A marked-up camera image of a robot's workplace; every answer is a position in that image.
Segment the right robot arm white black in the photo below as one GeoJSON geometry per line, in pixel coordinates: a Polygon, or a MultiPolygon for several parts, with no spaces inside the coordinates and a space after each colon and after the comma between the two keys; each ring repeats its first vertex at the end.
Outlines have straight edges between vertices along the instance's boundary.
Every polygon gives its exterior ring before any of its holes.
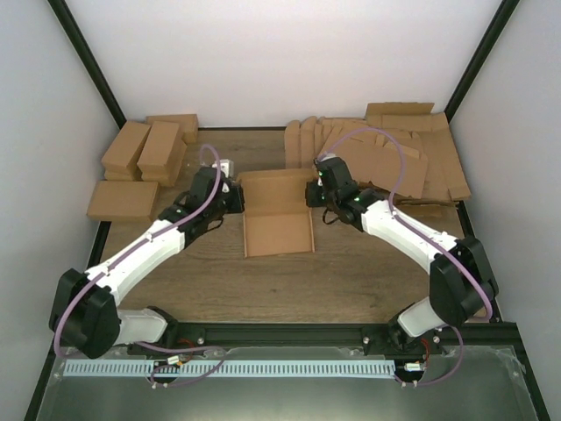
{"type": "Polygon", "coordinates": [[[439,232],[394,208],[371,188],[362,189],[339,157],[328,154],[316,162],[319,178],[308,182],[309,207],[323,206],[336,219],[387,242],[417,263],[429,276],[429,294],[409,305],[388,323],[392,348],[410,353],[430,330],[459,328],[484,310],[499,293],[485,248],[473,236],[458,239],[439,232]]]}

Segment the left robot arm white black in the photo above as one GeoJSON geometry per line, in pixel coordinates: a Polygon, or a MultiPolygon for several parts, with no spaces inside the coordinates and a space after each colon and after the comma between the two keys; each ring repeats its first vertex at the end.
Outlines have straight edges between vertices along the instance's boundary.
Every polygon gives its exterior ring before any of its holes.
{"type": "Polygon", "coordinates": [[[221,160],[196,173],[140,237],[84,272],[59,279],[49,318],[53,348],[72,346],[96,359],[113,346],[139,344],[161,354],[179,344],[178,321],[155,306],[122,310],[125,296],[157,266],[219,227],[227,214],[244,209],[243,190],[232,179],[233,163],[221,160]]]}

